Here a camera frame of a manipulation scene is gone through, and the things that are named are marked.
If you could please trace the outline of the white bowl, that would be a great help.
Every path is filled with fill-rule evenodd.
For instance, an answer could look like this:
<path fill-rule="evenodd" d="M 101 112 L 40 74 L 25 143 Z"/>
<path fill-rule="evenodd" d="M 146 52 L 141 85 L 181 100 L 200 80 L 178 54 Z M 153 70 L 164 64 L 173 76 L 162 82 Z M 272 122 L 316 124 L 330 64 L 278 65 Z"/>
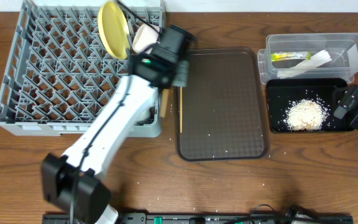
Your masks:
<path fill-rule="evenodd" d="M 141 25 L 132 43 L 132 48 L 134 52 L 139 54 L 149 45 L 156 43 L 156 41 L 158 40 L 159 31 L 159 26 L 148 26 L 147 24 Z"/>

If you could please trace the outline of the leftover rice pile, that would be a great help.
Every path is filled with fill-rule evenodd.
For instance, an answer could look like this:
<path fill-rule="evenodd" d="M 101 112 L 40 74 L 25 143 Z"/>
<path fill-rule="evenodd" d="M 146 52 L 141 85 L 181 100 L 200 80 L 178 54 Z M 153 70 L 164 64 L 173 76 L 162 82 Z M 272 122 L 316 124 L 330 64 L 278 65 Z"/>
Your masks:
<path fill-rule="evenodd" d="M 302 99 L 291 101 L 283 122 L 290 131 L 320 131 L 330 109 L 323 101 Z"/>

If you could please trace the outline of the green snack wrapper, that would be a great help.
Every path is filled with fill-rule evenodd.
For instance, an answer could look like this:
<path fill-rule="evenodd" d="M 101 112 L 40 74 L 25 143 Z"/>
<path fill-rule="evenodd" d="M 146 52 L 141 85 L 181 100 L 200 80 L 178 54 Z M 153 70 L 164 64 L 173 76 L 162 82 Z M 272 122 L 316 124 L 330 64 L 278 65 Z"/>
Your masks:
<path fill-rule="evenodd" d="M 309 60 L 311 58 L 310 52 L 275 52 L 270 54 L 272 62 L 279 62 L 284 60 Z"/>

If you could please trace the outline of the white paper chopstick sleeve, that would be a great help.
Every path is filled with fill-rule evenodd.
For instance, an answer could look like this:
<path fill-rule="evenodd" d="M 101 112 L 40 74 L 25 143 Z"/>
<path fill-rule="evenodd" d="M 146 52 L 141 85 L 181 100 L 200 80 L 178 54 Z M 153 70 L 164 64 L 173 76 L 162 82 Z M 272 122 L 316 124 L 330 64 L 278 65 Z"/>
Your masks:
<path fill-rule="evenodd" d="M 304 60 L 299 64 L 295 65 L 292 68 L 287 70 L 280 70 L 277 73 L 279 79 L 293 78 L 295 76 L 301 75 L 307 71 L 318 68 L 325 63 L 328 63 L 332 60 L 331 56 L 326 50 L 321 50 L 320 52 L 311 56 L 309 60 Z"/>

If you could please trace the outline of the yellow plate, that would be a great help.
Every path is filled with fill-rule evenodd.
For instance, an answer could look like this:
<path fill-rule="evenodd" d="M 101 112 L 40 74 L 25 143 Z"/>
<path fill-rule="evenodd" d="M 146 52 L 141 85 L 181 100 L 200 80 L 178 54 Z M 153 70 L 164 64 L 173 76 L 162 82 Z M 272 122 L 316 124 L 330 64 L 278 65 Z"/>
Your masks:
<path fill-rule="evenodd" d="M 126 17 L 115 2 L 106 2 L 98 12 L 99 36 L 104 48 L 114 58 L 124 60 L 130 44 L 127 36 L 129 28 Z"/>

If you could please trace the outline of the white cup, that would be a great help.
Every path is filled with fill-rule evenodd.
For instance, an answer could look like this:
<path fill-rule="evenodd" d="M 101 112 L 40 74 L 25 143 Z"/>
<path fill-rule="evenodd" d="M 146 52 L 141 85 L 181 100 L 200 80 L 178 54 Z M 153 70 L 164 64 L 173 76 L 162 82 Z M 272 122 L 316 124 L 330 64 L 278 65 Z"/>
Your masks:
<path fill-rule="evenodd" d="M 142 126 L 144 124 L 150 124 L 154 120 L 154 108 L 149 108 L 141 113 L 138 117 L 137 125 Z"/>

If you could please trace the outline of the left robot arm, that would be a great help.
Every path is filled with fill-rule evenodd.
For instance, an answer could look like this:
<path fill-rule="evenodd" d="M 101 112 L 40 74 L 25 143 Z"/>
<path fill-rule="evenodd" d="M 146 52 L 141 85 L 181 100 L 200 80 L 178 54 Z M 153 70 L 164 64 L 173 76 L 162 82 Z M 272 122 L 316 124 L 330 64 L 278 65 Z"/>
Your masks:
<path fill-rule="evenodd" d="M 89 129 L 60 157 L 42 161 L 44 199 L 69 215 L 69 223 L 115 223 L 111 192 L 101 177 L 141 114 L 169 89 L 196 37 L 171 25 L 159 41 L 129 57 L 128 75 L 121 78 L 108 104 Z"/>

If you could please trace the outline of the wooden chopstick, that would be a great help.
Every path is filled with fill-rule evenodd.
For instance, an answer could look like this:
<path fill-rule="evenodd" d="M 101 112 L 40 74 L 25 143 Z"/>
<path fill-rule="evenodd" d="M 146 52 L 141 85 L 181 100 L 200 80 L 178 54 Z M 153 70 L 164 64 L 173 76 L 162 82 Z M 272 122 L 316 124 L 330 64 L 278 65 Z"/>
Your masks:
<path fill-rule="evenodd" d="M 161 93 L 160 117 L 164 118 L 167 111 L 169 89 L 164 89 Z"/>
<path fill-rule="evenodd" d="M 183 132 L 183 87 L 180 87 L 180 133 Z"/>

